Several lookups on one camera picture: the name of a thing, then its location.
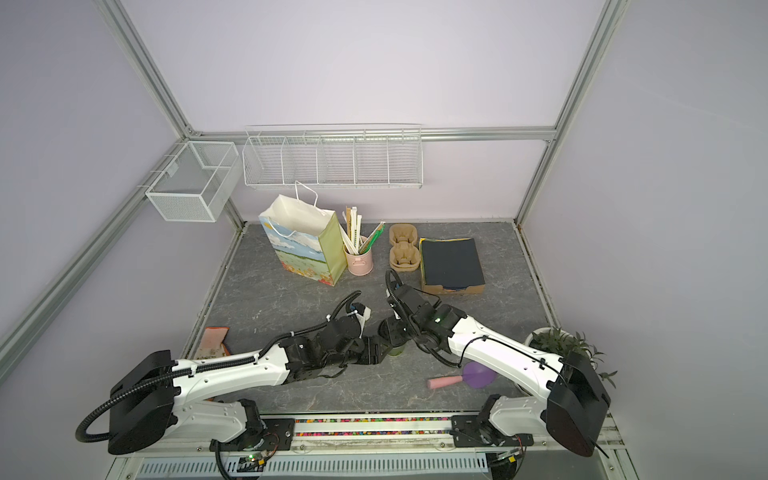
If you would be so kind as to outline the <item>green paper coffee cup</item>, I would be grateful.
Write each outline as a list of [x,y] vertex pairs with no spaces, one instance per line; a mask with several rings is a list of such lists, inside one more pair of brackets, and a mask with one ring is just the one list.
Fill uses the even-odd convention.
[[408,334],[402,331],[389,332],[388,334],[383,334],[382,337],[387,345],[387,354],[389,356],[402,354],[410,340]]

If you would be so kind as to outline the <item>brown pulp cup carrier stack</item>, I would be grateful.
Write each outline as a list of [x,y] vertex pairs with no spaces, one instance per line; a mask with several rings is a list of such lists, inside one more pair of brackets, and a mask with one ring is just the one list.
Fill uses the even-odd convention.
[[412,224],[393,224],[389,228],[389,264],[397,272],[413,272],[420,268],[419,235]]

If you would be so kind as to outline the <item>landscape printed paper bag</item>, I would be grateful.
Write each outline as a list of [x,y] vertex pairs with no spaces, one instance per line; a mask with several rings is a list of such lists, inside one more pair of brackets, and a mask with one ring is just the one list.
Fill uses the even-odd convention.
[[295,181],[294,196],[279,194],[259,221],[285,270],[334,286],[347,268],[340,223],[318,200],[315,190]]

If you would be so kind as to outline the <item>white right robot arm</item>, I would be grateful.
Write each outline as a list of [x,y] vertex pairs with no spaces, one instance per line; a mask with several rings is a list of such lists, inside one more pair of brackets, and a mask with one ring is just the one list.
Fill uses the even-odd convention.
[[579,353],[559,356],[521,344],[482,325],[466,312],[431,302],[408,285],[387,287],[395,318],[420,349],[441,363],[454,355],[509,379],[526,399],[500,396],[478,419],[505,437],[546,434],[570,452],[590,457],[611,404],[592,362]]

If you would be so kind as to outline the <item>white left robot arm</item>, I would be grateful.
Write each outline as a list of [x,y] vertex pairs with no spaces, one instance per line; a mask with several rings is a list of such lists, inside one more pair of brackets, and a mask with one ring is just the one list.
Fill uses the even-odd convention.
[[391,346],[366,335],[352,312],[271,339],[257,351],[209,360],[173,360],[169,351],[146,357],[118,382],[107,401],[77,426],[81,443],[107,442],[112,455],[138,452],[161,440],[208,439],[225,450],[261,448],[268,427],[253,400],[216,397],[255,387],[326,377],[335,367],[376,365]]

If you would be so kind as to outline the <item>pink straw holder cup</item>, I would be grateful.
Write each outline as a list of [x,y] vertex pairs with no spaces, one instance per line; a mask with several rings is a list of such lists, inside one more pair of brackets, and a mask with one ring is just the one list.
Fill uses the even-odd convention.
[[344,248],[347,260],[347,269],[354,276],[365,276],[373,271],[373,253],[370,248],[365,253],[355,255]]

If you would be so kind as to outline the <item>orange red scissors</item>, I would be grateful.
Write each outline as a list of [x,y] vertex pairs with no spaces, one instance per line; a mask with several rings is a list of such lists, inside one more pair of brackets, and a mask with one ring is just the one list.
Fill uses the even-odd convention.
[[207,327],[203,332],[193,359],[207,360],[230,356],[231,353],[225,344],[228,332],[228,327]]

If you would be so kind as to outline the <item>potted green plant white pot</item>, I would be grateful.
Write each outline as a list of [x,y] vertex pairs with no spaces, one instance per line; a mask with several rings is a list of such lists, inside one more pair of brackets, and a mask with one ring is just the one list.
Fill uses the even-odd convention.
[[604,353],[590,344],[583,334],[579,332],[571,334],[559,327],[549,326],[536,329],[528,335],[524,344],[563,358],[570,353],[577,353],[587,358],[595,370],[598,370],[599,363],[603,361]]

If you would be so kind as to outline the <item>white mesh wall basket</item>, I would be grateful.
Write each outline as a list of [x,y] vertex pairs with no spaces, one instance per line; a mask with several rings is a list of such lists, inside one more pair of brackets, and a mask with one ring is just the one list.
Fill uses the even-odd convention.
[[243,174],[233,142],[188,141],[147,188],[168,222],[214,223]]

